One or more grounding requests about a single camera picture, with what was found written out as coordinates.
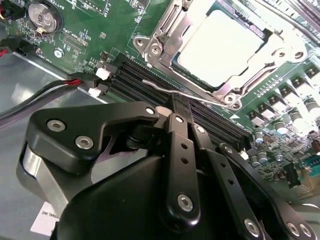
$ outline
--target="mounting hole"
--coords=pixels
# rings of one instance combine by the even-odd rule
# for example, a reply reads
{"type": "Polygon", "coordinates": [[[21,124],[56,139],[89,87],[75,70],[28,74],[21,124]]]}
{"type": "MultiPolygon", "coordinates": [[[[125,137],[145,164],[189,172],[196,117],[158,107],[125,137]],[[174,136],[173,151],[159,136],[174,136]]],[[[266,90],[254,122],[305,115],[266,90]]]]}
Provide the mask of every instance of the mounting hole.
{"type": "Polygon", "coordinates": [[[183,123],[184,122],[184,120],[179,116],[176,116],[175,120],[177,120],[179,123],[183,123]]]}
{"type": "Polygon", "coordinates": [[[181,158],[181,162],[183,162],[184,164],[188,164],[189,163],[188,159],[186,159],[185,157],[181,158]]]}
{"type": "Polygon", "coordinates": [[[75,145],[83,150],[89,150],[94,146],[94,141],[88,136],[78,136],[75,139],[75,145]]]}
{"type": "Polygon", "coordinates": [[[230,185],[235,184],[235,182],[234,182],[233,180],[231,180],[231,179],[228,179],[228,183],[229,183],[230,185]]]}
{"type": "Polygon", "coordinates": [[[60,120],[50,120],[46,125],[53,132],[62,132],[66,129],[66,125],[60,120]]]}
{"type": "Polygon", "coordinates": [[[304,53],[302,51],[298,51],[295,55],[294,58],[295,59],[300,59],[304,56],[304,53]]]}
{"type": "Polygon", "coordinates": [[[311,234],[310,230],[309,230],[305,225],[303,225],[303,224],[300,224],[299,226],[300,226],[302,232],[303,232],[305,235],[307,235],[309,238],[311,238],[312,234],[311,234]]]}
{"type": "Polygon", "coordinates": [[[297,237],[300,236],[299,230],[297,229],[297,227],[295,225],[293,225],[291,222],[288,222],[286,225],[293,235],[295,235],[297,237]]]}
{"type": "Polygon", "coordinates": [[[233,109],[239,109],[240,108],[240,104],[239,103],[235,103],[232,106],[233,109]]]}
{"type": "Polygon", "coordinates": [[[144,43],[142,42],[141,39],[135,40],[135,44],[136,44],[137,46],[139,46],[139,47],[142,47],[142,46],[144,45],[144,43]]]}
{"type": "Polygon", "coordinates": [[[148,114],[151,114],[151,115],[155,114],[155,111],[149,107],[147,107],[145,110],[148,114]]]}
{"type": "Polygon", "coordinates": [[[181,143],[181,147],[182,147],[183,149],[188,149],[188,146],[185,145],[184,143],[181,143]]]}

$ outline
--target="white connector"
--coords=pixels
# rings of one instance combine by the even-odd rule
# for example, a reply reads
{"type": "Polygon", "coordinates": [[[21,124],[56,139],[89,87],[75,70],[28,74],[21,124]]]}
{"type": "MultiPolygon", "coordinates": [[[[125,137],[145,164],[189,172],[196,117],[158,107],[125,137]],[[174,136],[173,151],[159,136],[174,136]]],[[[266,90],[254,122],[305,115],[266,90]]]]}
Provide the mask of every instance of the white connector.
{"type": "Polygon", "coordinates": [[[97,98],[101,94],[101,90],[99,90],[98,88],[90,88],[88,93],[94,98],[97,98]]]}

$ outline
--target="screw hole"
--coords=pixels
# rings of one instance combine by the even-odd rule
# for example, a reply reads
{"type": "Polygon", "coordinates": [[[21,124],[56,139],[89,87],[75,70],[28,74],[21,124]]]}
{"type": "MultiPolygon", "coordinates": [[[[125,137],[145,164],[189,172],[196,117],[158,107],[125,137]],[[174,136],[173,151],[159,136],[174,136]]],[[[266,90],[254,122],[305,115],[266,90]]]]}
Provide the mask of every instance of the screw hole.
{"type": "Polygon", "coordinates": [[[298,51],[298,52],[294,55],[295,59],[300,59],[300,58],[302,58],[303,56],[304,56],[304,53],[303,53],[302,51],[298,51]]]}
{"type": "Polygon", "coordinates": [[[52,124],[52,127],[56,128],[56,129],[59,129],[59,128],[61,128],[61,124],[60,123],[54,123],[54,124],[52,124]]]}
{"type": "Polygon", "coordinates": [[[139,47],[142,47],[142,46],[144,45],[144,43],[142,42],[141,39],[137,39],[137,40],[135,41],[135,43],[136,43],[139,47]]]}
{"type": "Polygon", "coordinates": [[[235,184],[235,182],[233,180],[231,180],[231,179],[228,179],[228,183],[231,184],[231,185],[235,184]]]}
{"type": "Polygon", "coordinates": [[[86,139],[82,139],[81,141],[80,141],[80,143],[82,143],[82,144],[84,144],[84,145],[89,145],[89,142],[88,142],[88,140],[86,140],[86,139]]]}
{"type": "Polygon", "coordinates": [[[233,104],[232,108],[233,109],[239,109],[240,108],[240,104],[235,103],[235,104],[233,104]]]}
{"type": "Polygon", "coordinates": [[[188,149],[188,146],[185,145],[184,143],[181,143],[181,147],[182,147],[183,149],[188,149]]]}
{"type": "Polygon", "coordinates": [[[182,157],[182,158],[181,158],[181,161],[182,161],[184,164],[188,164],[188,163],[189,163],[189,161],[188,161],[185,157],[182,157]]]}

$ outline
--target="metal frame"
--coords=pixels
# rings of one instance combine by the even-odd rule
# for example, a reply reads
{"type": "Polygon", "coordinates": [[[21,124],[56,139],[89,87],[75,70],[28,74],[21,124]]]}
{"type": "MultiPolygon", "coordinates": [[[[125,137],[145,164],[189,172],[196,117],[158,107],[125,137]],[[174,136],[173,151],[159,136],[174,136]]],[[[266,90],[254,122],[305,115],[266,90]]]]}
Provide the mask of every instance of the metal frame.
{"type": "Polygon", "coordinates": [[[303,39],[291,29],[274,32],[266,43],[248,59],[248,68],[239,76],[231,76],[217,91],[210,92],[198,86],[172,67],[172,61],[183,45],[184,32],[190,25],[200,26],[214,0],[193,0],[188,9],[187,0],[172,0],[151,37],[136,36],[133,45],[149,67],[154,67],[178,83],[186,86],[204,102],[239,110],[241,98],[274,73],[284,62],[298,63],[307,57],[303,39]]]}

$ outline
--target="green circuit board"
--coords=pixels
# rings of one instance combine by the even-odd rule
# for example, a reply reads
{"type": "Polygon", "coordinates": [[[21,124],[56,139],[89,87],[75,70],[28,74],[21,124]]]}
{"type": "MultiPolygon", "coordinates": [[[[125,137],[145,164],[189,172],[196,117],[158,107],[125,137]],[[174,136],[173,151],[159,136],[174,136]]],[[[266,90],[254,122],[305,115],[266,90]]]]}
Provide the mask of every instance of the green circuit board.
{"type": "MultiPolygon", "coordinates": [[[[28,2],[14,0],[20,6],[28,2]]],[[[38,47],[37,55],[67,72],[92,73],[102,52],[109,61],[118,53],[136,59],[135,35],[152,34],[171,0],[51,0],[63,18],[62,30],[47,37],[36,35],[28,19],[7,22],[7,32],[22,34],[38,47]],[[60,49],[63,57],[57,58],[60,49]]]]}
{"type": "MultiPolygon", "coordinates": [[[[12,1],[21,7],[28,5],[27,1],[12,1]]],[[[50,0],[50,2],[59,9],[63,17],[63,28],[60,32],[39,37],[26,17],[8,21],[7,32],[11,35],[23,35],[25,40],[37,46],[36,54],[40,58],[67,73],[93,73],[96,68],[107,66],[119,53],[142,66],[147,66],[133,46],[133,38],[137,35],[150,36],[171,0],[50,0]],[[58,58],[56,50],[61,51],[63,56],[58,58]],[[107,53],[107,59],[101,62],[104,53],[107,53]]],[[[268,103],[270,97],[276,94],[284,83],[290,82],[293,78],[304,78],[311,68],[320,68],[319,49],[313,47],[308,40],[305,44],[309,51],[308,58],[301,63],[283,64],[241,99],[243,107],[240,110],[233,111],[204,103],[227,121],[247,132],[254,134],[256,131],[261,131],[267,137],[263,144],[254,145],[249,155],[251,157],[261,151],[267,153],[269,161],[257,169],[268,180],[272,180],[273,175],[284,165],[304,161],[315,154],[311,149],[310,138],[307,135],[299,136],[292,125],[288,113],[293,107],[261,126],[256,126],[249,118],[250,113],[257,111],[261,104],[268,103]],[[275,121],[283,121],[289,129],[288,133],[278,134],[273,126],[275,121]],[[298,145],[292,147],[293,145],[290,145],[292,142],[298,145]],[[302,152],[304,155],[295,156],[297,152],[302,152]],[[275,156],[278,154],[283,155],[283,161],[275,161],[275,156]]],[[[151,71],[178,86],[182,91],[189,91],[157,69],[152,68],[151,71]]],[[[319,92],[320,82],[310,78],[307,80],[316,92],[319,92]]],[[[308,100],[311,97],[307,96],[301,100],[308,100]]]]}

